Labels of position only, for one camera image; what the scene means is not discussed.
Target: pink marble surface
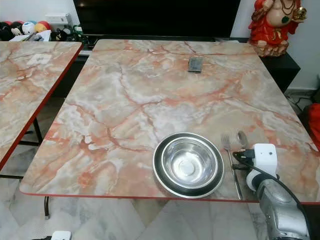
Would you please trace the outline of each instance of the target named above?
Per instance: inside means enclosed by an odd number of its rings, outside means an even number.
[[[191,56],[203,57],[201,74],[187,72]],[[172,197],[154,177],[153,151],[166,135],[192,132],[218,146],[225,163],[223,183],[208,199],[237,200],[220,138],[240,129],[250,144],[276,145],[277,173],[301,201],[320,200],[319,153],[249,44],[100,40],[20,190]],[[244,176],[239,178],[244,185]],[[254,199],[243,192],[246,200]]]
[[[8,159],[21,131],[45,103],[44,99],[81,45],[80,42],[0,41],[0,162]]]

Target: red table edge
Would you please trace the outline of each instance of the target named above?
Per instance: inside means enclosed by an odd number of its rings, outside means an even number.
[[[157,197],[157,196],[108,196],[108,195],[83,195],[83,194],[55,194],[55,193],[30,193],[19,191],[22,194],[38,197],[69,197],[69,198],[94,198],[94,199],[150,199],[150,200],[184,200],[184,201],[198,201],[198,202],[228,202],[239,204],[257,204],[258,200],[235,200],[235,199],[208,199],[208,198],[183,198],[183,197]],[[302,205],[320,205],[320,201],[302,201]]]
[[[0,170],[2,170],[2,168],[5,166],[5,164],[7,163],[10,155],[12,154],[12,152],[15,150],[15,148],[17,147],[17,145],[19,144],[20,140],[23,138],[23,136],[25,135],[26,131],[29,129],[30,125],[34,122],[36,116],[38,115],[38,113],[40,112],[40,110],[44,107],[44,105],[47,103],[47,101],[49,100],[51,94],[53,93],[53,91],[57,88],[57,86],[59,85],[59,83],[61,82],[61,80],[64,78],[65,74],[67,73],[67,71],[69,70],[70,66],[73,64],[73,62],[75,61],[75,59],[77,58],[77,56],[79,55],[81,49],[83,48],[83,43],[81,43],[81,46],[79,47],[79,49],[75,52],[74,56],[71,58],[70,62],[67,64],[67,66],[65,67],[65,69],[63,70],[63,72],[60,74],[59,78],[55,81],[55,83],[53,84],[53,86],[51,87],[51,89],[48,91],[48,93],[46,94],[46,96],[43,98],[42,102],[40,103],[40,105],[37,107],[37,109],[35,110],[35,112],[32,114],[32,116],[30,117],[30,119],[28,120],[28,122],[25,124],[24,128],[21,130],[21,132],[19,133],[19,135],[17,136],[17,138],[14,140],[13,144],[11,145],[11,147],[8,149],[8,151],[6,152],[6,154],[3,156],[2,160],[0,161]]]

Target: black tv screen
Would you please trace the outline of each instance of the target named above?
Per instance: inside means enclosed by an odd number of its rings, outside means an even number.
[[[73,0],[86,35],[230,37],[240,0]]]

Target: red figurine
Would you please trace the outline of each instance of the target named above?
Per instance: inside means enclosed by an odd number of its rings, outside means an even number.
[[[256,0],[248,42],[259,56],[283,55],[289,45],[288,33],[295,33],[306,13],[301,0]]]

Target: tiled floor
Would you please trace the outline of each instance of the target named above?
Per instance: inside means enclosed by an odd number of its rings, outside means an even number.
[[[38,116],[44,135],[62,101],[51,99]],[[35,135],[26,139],[36,140]],[[1,173],[27,170],[36,147],[18,146]],[[55,230],[73,240],[267,240],[257,204],[151,199],[44,198],[19,192],[19,181],[0,178],[0,240],[32,240]]]

